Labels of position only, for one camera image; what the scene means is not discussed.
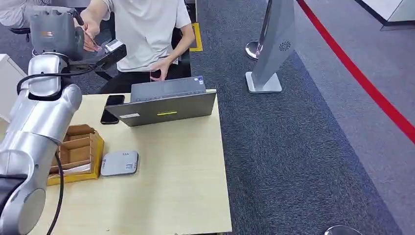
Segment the person's right hand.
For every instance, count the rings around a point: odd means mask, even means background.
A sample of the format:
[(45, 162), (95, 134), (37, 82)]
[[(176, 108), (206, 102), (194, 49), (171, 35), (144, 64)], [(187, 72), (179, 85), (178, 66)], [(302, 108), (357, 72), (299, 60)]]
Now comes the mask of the person's right hand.
[(82, 28), (84, 30), (84, 50), (94, 52), (99, 50), (99, 46), (94, 38), (100, 32), (100, 22), (98, 15), (90, 10), (85, 9), (81, 12), (81, 18), (84, 21)]

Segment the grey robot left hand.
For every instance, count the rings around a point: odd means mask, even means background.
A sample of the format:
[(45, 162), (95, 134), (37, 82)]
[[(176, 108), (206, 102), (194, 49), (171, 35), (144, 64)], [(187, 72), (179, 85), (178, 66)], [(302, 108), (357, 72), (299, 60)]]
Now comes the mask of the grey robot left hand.
[(30, 16), (30, 32), (38, 54), (54, 52), (73, 61), (83, 59), (84, 21), (74, 8), (34, 6)]

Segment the person's left hand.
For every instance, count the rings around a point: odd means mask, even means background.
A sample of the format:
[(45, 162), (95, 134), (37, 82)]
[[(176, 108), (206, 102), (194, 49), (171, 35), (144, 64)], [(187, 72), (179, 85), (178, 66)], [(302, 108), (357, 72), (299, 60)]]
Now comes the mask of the person's left hand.
[(162, 58), (150, 67), (150, 79), (153, 81), (164, 81), (167, 77), (168, 69), (172, 64), (169, 57)]

